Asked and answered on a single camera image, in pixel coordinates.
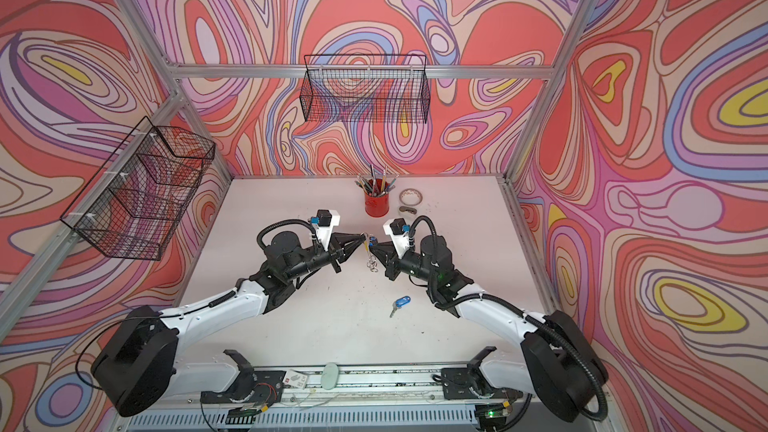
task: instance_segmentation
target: pen holder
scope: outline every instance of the pen holder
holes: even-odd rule
[[[369,180],[368,183],[372,186],[373,180]],[[376,179],[376,190],[382,189],[382,180]],[[389,212],[389,194],[385,194],[381,197],[371,197],[366,191],[362,191],[366,196],[366,214],[371,217],[383,217]]]

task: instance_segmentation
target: wire basket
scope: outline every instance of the wire basket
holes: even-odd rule
[[[81,190],[61,220],[106,257],[160,260],[215,152],[211,140],[185,129],[152,126],[86,212],[69,212]],[[72,215],[73,225],[65,220]]]
[[[420,54],[305,55],[304,120],[426,123],[426,61]]]

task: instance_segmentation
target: colorful wall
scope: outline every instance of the colorful wall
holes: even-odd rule
[[[307,53],[427,54],[433,64],[551,64],[578,0],[137,0],[170,61],[302,63]],[[236,175],[500,173],[539,80],[432,82],[421,125],[303,123],[300,80],[185,88]]]
[[[112,0],[0,0],[0,292],[110,151],[165,97]],[[74,360],[130,308],[173,301],[225,187],[209,170],[161,262],[75,246],[0,344],[0,430],[108,423],[106,397],[76,379]],[[96,354],[95,345],[82,370]]]
[[[768,430],[768,0],[600,0],[515,187],[625,430]]]

